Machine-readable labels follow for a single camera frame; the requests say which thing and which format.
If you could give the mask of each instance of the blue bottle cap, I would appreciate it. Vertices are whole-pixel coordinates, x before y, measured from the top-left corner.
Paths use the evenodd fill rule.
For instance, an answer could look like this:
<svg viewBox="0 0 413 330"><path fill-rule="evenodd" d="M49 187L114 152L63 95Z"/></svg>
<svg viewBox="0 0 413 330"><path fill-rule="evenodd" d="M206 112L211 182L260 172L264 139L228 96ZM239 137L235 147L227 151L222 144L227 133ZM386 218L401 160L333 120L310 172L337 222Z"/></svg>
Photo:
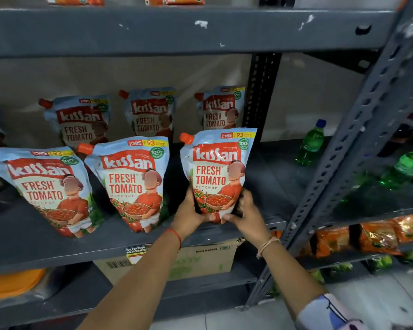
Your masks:
<svg viewBox="0 0 413 330"><path fill-rule="evenodd" d="M324 128L326 126L326 121L324 119L318 119L315 124L316 127Z"/></svg>

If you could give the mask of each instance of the barcode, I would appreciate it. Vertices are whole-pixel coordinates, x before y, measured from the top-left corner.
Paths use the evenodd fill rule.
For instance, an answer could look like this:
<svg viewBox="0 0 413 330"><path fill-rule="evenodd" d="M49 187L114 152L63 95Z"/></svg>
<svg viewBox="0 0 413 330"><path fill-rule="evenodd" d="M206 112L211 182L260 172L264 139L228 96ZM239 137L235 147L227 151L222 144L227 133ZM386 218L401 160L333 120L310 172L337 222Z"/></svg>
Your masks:
<svg viewBox="0 0 413 330"><path fill-rule="evenodd" d="M111 269L116 269L118 267L132 266L132 264L130 263L128 259L126 259L125 261L107 262L107 265Z"/></svg>

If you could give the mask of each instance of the green bottle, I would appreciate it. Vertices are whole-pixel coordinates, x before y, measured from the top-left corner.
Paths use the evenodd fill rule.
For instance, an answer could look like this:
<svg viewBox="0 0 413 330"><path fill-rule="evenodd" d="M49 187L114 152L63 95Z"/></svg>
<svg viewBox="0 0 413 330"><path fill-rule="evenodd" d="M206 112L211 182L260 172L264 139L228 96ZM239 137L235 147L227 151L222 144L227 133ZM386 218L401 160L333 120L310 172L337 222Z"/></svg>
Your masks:
<svg viewBox="0 0 413 330"><path fill-rule="evenodd" d="M397 190L413 179L413 152L402 155L398 162L384 175L379 183L391 190Z"/></svg>
<svg viewBox="0 0 413 330"><path fill-rule="evenodd" d="M315 127L311 129L303 139L303 143L300 146L300 151L295 159L301 165L308 166L312 163L317 152L324 141L324 127L326 121L324 119L318 119Z"/></svg>

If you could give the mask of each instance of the tiled floor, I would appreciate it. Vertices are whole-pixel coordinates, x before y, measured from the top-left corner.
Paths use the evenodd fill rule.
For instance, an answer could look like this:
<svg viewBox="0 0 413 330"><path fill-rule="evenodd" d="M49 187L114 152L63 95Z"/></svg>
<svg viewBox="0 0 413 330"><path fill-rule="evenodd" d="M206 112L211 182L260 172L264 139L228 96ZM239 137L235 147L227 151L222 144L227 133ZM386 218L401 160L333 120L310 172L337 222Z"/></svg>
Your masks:
<svg viewBox="0 0 413 330"><path fill-rule="evenodd" d="M413 324L413 270L367 276L327 285L328 290L357 314L370 330L389 330L392 323ZM246 311L237 309L156 322L150 330L294 330L283 300Z"/></svg>

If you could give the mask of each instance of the red thread bracelet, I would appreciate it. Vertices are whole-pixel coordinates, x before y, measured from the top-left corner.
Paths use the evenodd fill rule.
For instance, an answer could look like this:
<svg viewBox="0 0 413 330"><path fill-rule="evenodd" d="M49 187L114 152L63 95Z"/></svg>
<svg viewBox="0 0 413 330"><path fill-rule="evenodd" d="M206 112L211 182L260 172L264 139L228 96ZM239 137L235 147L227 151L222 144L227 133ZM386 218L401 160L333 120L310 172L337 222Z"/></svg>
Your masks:
<svg viewBox="0 0 413 330"><path fill-rule="evenodd" d="M179 239L179 250L180 250L182 248L182 240L179 234L173 228L167 228L167 231L170 231L177 236L177 238Z"/></svg>

